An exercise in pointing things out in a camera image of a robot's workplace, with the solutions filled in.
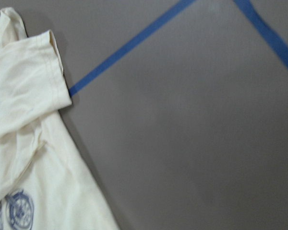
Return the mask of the cream long-sleeve printed shirt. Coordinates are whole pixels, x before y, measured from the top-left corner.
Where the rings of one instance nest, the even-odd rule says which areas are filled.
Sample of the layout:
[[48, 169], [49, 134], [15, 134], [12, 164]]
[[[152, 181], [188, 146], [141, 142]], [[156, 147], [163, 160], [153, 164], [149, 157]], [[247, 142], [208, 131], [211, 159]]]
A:
[[52, 31], [0, 11], [0, 230], [116, 230], [59, 110], [72, 104]]

